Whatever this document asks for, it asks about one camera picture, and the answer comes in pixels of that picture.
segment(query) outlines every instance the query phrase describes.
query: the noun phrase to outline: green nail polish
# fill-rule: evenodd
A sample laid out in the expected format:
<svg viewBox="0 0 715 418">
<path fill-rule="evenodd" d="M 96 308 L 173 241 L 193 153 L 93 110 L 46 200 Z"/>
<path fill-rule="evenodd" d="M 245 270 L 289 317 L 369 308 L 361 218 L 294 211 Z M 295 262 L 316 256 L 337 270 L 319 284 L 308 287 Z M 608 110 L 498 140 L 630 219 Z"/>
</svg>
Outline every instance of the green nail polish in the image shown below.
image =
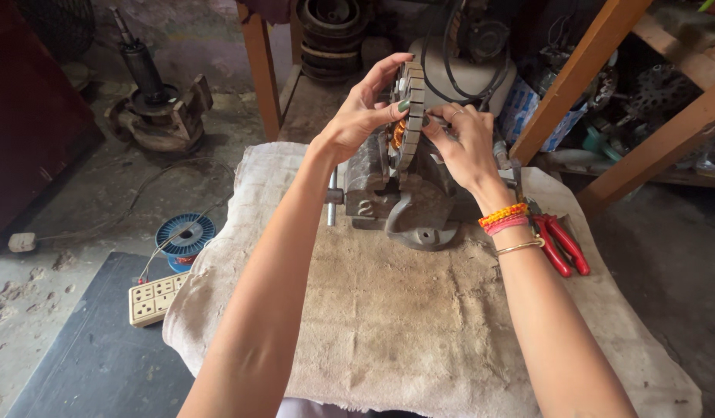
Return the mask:
<svg viewBox="0 0 715 418">
<path fill-rule="evenodd" d="M 404 99 L 399 102 L 399 107 L 397 108 L 399 111 L 405 111 L 409 108 L 409 99 Z"/>
</svg>

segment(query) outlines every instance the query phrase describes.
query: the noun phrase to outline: red pliers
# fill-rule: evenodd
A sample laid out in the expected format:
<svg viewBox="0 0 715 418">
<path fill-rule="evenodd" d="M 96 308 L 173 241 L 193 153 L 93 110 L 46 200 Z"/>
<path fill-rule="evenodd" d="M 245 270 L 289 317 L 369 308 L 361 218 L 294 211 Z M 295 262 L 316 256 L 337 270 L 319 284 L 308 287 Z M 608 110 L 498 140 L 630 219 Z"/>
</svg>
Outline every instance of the red pliers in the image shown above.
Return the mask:
<svg viewBox="0 0 715 418">
<path fill-rule="evenodd" d="M 582 250 L 571 238 L 571 236 L 564 231 L 564 228 L 562 228 L 557 222 L 556 215 L 543 214 L 540 206 L 538 206 L 536 201 L 532 198 L 526 197 L 525 203 L 528 204 L 530 217 L 533 219 L 535 231 L 538 232 L 540 237 L 543 238 L 543 241 L 545 242 L 541 249 L 554 268 L 563 277 L 571 277 L 571 267 L 569 262 L 561 257 L 556 249 L 557 243 L 551 239 L 551 235 L 554 236 L 561 249 L 567 253 L 566 255 L 568 258 L 575 264 L 576 270 L 583 276 L 590 274 L 590 267 L 589 264 L 587 264 L 584 254 L 582 254 Z"/>
</svg>

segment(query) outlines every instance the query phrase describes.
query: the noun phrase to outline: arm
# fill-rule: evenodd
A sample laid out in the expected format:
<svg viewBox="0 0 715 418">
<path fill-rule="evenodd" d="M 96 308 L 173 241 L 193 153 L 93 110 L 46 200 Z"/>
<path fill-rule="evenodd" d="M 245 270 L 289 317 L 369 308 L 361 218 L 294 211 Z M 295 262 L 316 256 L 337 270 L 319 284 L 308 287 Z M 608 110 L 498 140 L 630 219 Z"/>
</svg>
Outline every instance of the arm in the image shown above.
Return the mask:
<svg viewBox="0 0 715 418">
<path fill-rule="evenodd" d="M 178 417 L 275 416 L 291 375 L 306 279 L 329 175 L 406 103 L 375 103 L 408 53 L 382 60 L 308 147 L 239 276 Z"/>
<path fill-rule="evenodd" d="M 423 130 L 482 213 L 515 204 L 492 157 L 493 116 L 455 103 L 428 113 L 453 124 L 459 141 L 448 138 L 431 118 L 424 120 Z M 503 249 L 534 237 L 528 227 L 516 226 L 493 239 L 496 248 Z M 621 382 L 541 249 L 502 254 L 499 264 L 515 334 L 543 415 L 636 417 Z"/>
</svg>

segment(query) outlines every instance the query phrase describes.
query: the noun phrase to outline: pliers handle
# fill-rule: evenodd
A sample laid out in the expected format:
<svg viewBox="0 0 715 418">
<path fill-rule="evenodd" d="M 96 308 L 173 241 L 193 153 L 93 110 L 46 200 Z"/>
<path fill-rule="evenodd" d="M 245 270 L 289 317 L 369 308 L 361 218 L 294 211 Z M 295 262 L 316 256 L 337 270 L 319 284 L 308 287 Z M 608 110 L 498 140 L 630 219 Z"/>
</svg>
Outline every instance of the pliers handle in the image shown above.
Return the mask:
<svg viewBox="0 0 715 418">
<path fill-rule="evenodd" d="M 543 215 L 533 215 L 533 222 L 538 225 L 538 228 L 536 228 L 538 230 L 537 232 L 541 238 L 543 238 L 543 242 L 545 242 L 545 244 L 541 247 L 541 250 L 543 250 L 546 258 L 548 258 L 548 261 L 551 262 L 562 277 L 570 278 L 571 267 L 569 267 L 569 264 L 561 258 L 559 252 L 556 251 L 554 242 L 551 240 L 551 236 L 548 235 L 548 224 L 546 223 L 546 218 L 544 218 Z"/>
<path fill-rule="evenodd" d="M 571 256 L 571 261 L 575 264 L 576 270 L 580 272 L 581 275 L 587 276 L 590 274 L 590 267 L 585 259 L 585 254 L 582 253 L 582 249 L 576 244 L 569 234 L 564 231 L 564 228 L 557 222 L 556 215 L 543 215 L 546 218 L 546 227 L 548 232 L 556 238 L 564 250 Z"/>
<path fill-rule="evenodd" d="M 571 277 L 571 267 L 562 258 L 562 256 L 557 251 L 554 246 L 554 241 L 551 239 L 551 235 L 554 236 L 556 241 L 558 241 L 570 256 L 572 261 L 576 266 L 576 270 L 580 274 L 586 276 L 590 274 L 590 266 L 585 259 L 582 250 L 579 245 L 569 236 L 569 234 L 561 228 L 561 225 L 557 222 L 556 215 L 535 215 L 533 214 L 533 221 L 538 226 L 538 233 L 541 238 L 545 241 L 542 247 L 543 253 L 548 258 L 548 261 L 556 268 L 559 274 L 564 278 Z"/>
</svg>

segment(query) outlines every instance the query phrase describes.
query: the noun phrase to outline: electrical socket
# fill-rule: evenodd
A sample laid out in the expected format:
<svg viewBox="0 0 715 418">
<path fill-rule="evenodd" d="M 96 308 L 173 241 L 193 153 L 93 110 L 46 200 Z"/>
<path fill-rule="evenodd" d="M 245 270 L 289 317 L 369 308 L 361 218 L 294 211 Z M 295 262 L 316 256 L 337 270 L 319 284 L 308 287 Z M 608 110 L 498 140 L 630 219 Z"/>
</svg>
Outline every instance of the electrical socket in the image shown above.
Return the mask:
<svg viewBox="0 0 715 418">
<path fill-rule="evenodd" d="M 187 279 L 188 271 L 154 280 L 128 290 L 129 322 L 133 327 L 146 327 L 167 314 L 177 290 Z"/>
</svg>

